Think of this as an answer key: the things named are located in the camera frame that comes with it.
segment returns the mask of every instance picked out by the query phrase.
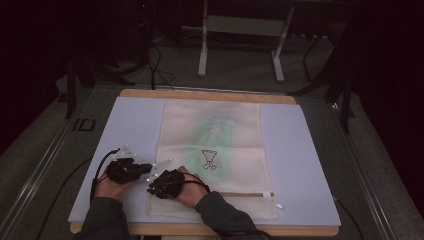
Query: person's left hand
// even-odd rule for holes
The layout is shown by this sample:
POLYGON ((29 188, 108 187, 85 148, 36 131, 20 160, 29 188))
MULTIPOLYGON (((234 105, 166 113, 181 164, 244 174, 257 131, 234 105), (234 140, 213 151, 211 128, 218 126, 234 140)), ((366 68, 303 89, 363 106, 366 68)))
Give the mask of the person's left hand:
POLYGON ((133 181, 125 184, 119 184, 110 180, 106 173, 103 173, 97 181, 94 197, 108 197, 118 201, 121 201, 124 193, 137 182, 133 181))

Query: person's right hand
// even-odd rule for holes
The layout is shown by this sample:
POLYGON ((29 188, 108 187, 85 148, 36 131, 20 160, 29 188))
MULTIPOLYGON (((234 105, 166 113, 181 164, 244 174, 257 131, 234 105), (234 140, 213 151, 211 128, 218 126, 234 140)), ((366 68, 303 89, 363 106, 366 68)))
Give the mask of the person's right hand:
MULTIPOLYGON (((184 174, 186 181, 199 182, 199 180, 196 178, 199 177, 199 175, 193 174, 196 177, 189 175, 190 173, 184 166, 179 167, 178 171, 184 174)), ((178 195, 176 200, 189 208, 194 208, 197 203, 207 194, 208 192, 203 186, 196 183, 185 183, 180 195, 178 195)))

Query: hand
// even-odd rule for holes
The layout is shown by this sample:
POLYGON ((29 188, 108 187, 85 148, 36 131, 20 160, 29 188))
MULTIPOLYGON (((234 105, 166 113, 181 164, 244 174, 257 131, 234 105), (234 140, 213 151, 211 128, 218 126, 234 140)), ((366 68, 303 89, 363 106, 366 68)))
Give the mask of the hand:
MULTIPOLYGON (((179 167, 178 171, 180 171, 183 174, 189 173, 188 170, 183 166, 179 167)), ((186 181, 199 182, 199 179, 189 174, 184 174, 184 176, 186 181)), ((196 183, 185 183, 183 185, 183 189, 181 190, 180 195, 178 195, 176 200, 189 208, 194 208, 197 205, 197 203, 207 194, 208 192, 203 186, 196 183)))
POLYGON ((135 183, 136 181, 119 184, 110 180, 106 173, 103 173, 98 179, 94 197, 108 197, 121 201, 124 193, 135 183))

